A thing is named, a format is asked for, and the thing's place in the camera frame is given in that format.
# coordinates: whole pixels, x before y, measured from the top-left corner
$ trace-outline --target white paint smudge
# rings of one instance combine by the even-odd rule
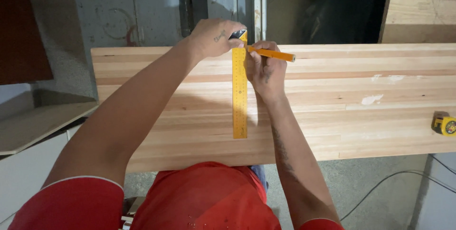
[[[362,99],[361,104],[363,105],[371,105],[376,100],[380,100],[383,97],[383,94],[372,95]]]
[[[372,82],[375,82],[376,80],[379,79],[379,77],[381,77],[382,75],[374,75],[372,78],[371,78],[371,81]]]
[[[388,76],[389,84],[396,84],[396,81],[402,80],[405,75],[390,75]]]

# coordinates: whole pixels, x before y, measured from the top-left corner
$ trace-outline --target yellow ruler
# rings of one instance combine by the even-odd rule
[[[247,31],[239,37],[244,48],[233,48],[233,138],[247,138]]]

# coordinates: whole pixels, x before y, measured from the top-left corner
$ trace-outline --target left hand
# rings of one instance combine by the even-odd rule
[[[192,46],[201,54],[201,59],[217,57],[231,48],[244,47],[244,42],[234,38],[228,40],[233,32],[247,29],[242,23],[217,19],[203,19],[191,32],[189,39]]]

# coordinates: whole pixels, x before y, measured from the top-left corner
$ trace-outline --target butcher block countertop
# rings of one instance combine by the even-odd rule
[[[456,151],[456,139],[430,128],[436,111],[456,116],[456,44],[279,47],[296,54],[288,63],[285,91],[317,160]],[[169,49],[93,48],[100,103]],[[231,52],[191,71],[127,171],[182,169],[204,161],[275,163],[268,115],[250,83],[248,138],[233,139]]]

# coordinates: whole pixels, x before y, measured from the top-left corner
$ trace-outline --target black cable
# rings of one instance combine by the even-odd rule
[[[436,160],[437,162],[439,162],[440,164],[442,164],[443,167],[445,167],[446,169],[448,169],[451,173],[453,173],[454,175],[456,175],[456,171],[454,169],[451,169],[450,167],[448,167],[447,165],[443,164],[443,162],[439,161],[436,157],[434,157],[434,155],[432,154],[429,154],[430,157],[434,158],[434,160]]]
[[[360,204],[361,204],[361,203],[362,203],[362,202],[363,202],[363,201],[364,201],[372,192],[373,192],[373,190],[375,190],[375,188],[377,188],[381,183],[383,183],[383,181],[389,179],[389,178],[392,177],[392,176],[395,176],[395,175],[397,175],[397,174],[402,174],[402,173],[413,173],[413,174],[421,175],[421,176],[423,176],[423,177],[425,177],[425,178],[427,178],[427,179],[429,179],[429,180],[435,182],[436,184],[440,185],[441,187],[443,187],[443,188],[449,190],[450,192],[453,192],[454,194],[456,194],[456,191],[454,191],[452,188],[449,188],[449,187],[447,187],[447,186],[441,184],[441,183],[440,183],[441,181],[438,180],[438,179],[434,180],[434,179],[433,179],[432,177],[430,177],[430,176],[427,176],[427,175],[425,175],[425,174],[421,174],[421,173],[418,173],[418,172],[414,172],[414,171],[411,171],[411,170],[399,171],[399,172],[396,172],[396,173],[394,173],[394,174],[391,174],[391,175],[385,177],[385,178],[382,179],[378,184],[376,184],[376,185],[368,192],[368,194],[365,195],[364,198],[362,198],[361,201],[360,201],[352,210],[350,210],[350,212],[349,212],[347,215],[345,215],[345,216],[341,219],[341,221],[344,220],[346,217],[348,217],[348,216],[349,216],[349,215],[350,215],[350,214],[351,214],[351,213],[352,213],[352,212],[353,212],[353,211],[354,211],[354,210],[355,210],[355,209],[356,209],[356,208],[357,208],[357,207],[358,207],[358,206],[359,206],[359,205],[360,205]]]

